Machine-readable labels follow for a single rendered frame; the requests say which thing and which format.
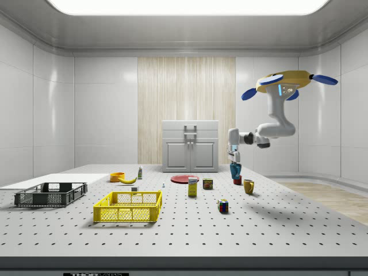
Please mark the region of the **drone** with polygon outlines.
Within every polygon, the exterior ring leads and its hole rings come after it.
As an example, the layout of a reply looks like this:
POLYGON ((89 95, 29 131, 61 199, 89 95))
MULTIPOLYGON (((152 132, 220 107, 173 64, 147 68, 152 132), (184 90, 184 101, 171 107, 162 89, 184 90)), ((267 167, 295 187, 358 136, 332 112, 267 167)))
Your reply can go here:
POLYGON ((304 70, 283 71, 260 78, 257 81, 256 88, 247 90, 241 98, 245 101, 252 98, 257 92, 266 93, 266 87, 274 84, 291 83, 292 85, 296 85, 297 88, 302 88, 308 85, 311 80, 326 85, 336 85, 338 83, 336 79, 329 76, 314 75, 304 70))

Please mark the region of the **dark grey basket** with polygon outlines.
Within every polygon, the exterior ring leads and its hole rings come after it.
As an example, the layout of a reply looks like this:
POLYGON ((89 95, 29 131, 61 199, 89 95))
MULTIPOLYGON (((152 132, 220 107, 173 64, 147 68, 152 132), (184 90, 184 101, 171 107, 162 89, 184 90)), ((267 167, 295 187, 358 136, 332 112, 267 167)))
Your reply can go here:
POLYGON ((44 182, 17 192, 14 204, 19 207, 67 206, 86 193, 86 182, 44 182))

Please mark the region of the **yellow and white box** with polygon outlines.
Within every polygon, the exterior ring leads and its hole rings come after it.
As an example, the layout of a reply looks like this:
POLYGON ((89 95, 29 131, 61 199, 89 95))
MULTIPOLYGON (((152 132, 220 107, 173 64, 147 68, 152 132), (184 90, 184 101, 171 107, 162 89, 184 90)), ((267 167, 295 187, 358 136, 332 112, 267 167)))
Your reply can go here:
POLYGON ((188 177, 188 196, 196 197, 197 196, 197 182, 198 178, 195 176, 188 177))

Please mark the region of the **red plate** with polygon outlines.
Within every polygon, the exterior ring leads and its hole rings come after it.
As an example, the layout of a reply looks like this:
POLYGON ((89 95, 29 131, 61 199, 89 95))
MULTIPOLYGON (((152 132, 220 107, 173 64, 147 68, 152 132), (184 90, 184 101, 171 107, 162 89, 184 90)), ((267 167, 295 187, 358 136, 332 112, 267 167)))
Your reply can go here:
POLYGON ((179 183, 179 184, 192 184, 197 183, 199 181, 199 177, 195 175, 175 175, 171 177, 171 182, 179 183))

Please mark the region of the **yellow basket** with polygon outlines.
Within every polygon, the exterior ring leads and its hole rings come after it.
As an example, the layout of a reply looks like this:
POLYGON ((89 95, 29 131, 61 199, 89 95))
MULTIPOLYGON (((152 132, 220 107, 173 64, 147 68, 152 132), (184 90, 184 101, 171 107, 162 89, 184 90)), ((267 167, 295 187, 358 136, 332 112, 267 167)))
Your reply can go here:
POLYGON ((113 191, 93 206, 95 222, 156 222, 162 191, 113 191))

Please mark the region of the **white cabinet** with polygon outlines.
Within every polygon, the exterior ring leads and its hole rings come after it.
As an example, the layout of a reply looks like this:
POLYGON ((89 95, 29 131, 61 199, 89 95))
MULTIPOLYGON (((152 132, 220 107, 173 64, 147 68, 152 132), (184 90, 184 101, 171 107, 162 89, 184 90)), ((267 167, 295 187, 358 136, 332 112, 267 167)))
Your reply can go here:
POLYGON ((217 120, 163 120, 162 171, 217 172, 217 120))

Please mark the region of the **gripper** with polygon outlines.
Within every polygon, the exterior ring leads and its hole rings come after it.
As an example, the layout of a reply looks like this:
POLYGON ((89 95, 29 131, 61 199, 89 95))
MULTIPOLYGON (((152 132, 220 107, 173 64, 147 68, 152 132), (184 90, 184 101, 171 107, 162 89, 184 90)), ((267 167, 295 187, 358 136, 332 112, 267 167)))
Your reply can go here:
POLYGON ((228 159, 231 161, 231 164, 241 166, 240 164, 240 152, 238 150, 227 151, 228 159))

